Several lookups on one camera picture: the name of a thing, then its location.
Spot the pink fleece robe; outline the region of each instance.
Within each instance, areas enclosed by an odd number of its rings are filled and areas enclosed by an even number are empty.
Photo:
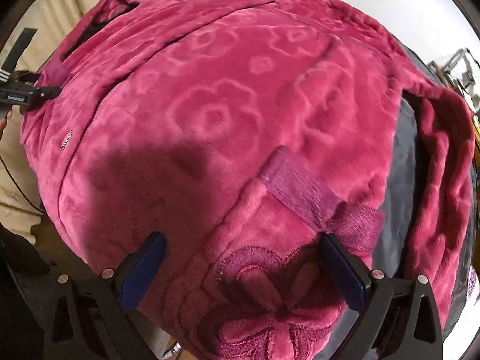
[[[68,57],[90,25],[112,20]],[[39,84],[22,143],[63,240],[96,272],[152,231],[141,310],[199,359],[311,359],[344,308],[318,232],[371,263],[402,91],[431,157],[406,276],[445,323],[470,212],[463,100],[340,0],[100,0]]]

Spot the silver screw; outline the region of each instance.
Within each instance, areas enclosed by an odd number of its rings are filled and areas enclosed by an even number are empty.
[[[382,280],[385,277],[385,274],[380,269],[374,269],[371,272],[371,277],[377,280]]]
[[[61,274],[59,277],[58,277],[58,282],[60,284],[65,284],[66,282],[68,282],[68,275],[67,274]]]
[[[104,270],[103,270],[103,272],[102,272],[102,277],[103,277],[104,279],[111,279],[111,278],[113,277],[114,273],[115,273],[115,272],[113,271],[113,269],[107,268],[107,269],[104,269]]]
[[[424,274],[420,274],[417,279],[422,284],[427,284],[428,283],[428,277],[425,276]]]

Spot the hand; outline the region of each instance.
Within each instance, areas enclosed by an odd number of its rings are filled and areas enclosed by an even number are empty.
[[[0,120],[0,139],[2,139],[3,130],[5,130],[5,127],[7,126],[8,119],[10,119],[12,115],[13,115],[13,112],[10,109],[8,111],[7,116],[4,119]]]

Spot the cable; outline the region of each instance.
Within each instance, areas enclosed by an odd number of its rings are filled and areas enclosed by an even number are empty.
[[[3,158],[2,156],[0,155],[0,161],[1,163],[3,164],[3,167],[5,168],[5,170],[7,171],[7,174],[10,176],[10,179],[11,181],[13,181],[13,183],[15,184],[15,186],[18,188],[18,190],[20,191],[20,193],[22,194],[23,198],[28,202],[28,204],[30,204],[34,209],[36,209],[38,212],[40,212],[41,214],[44,214],[44,211],[43,210],[40,210],[39,208],[37,208],[31,201],[30,199],[27,198],[27,196],[25,195],[25,193],[23,193],[22,189],[20,188],[20,186],[17,184],[17,182],[15,181],[14,177],[11,175],[10,171],[8,170],[7,168],[7,165],[5,164],[5,161],[3,161]]]

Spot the curtain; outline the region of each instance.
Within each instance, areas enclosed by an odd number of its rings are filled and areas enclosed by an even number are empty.
[[[37,28],[32,43],[20,58],[17,69],[37,71],[49,58],[62,39],[74,28],[80,18],[99,0],[37,0],[23,15],[19,24],[0,52],[3,61],[25,27]],[[13,116],[9,120],[0,142],[0,155],[6,162],[9,171],[23,192],[39,207],[40,198],[37,179],[28,166],[25,152],[20,145],[19,131],[22,116],[18,107],[13,108]],[[9,230],[21,234],[30,242],[35,237],[30,228],[40,223],[40,214],[21,196],[10,180],[7,172],[0,164],[0,222]]]

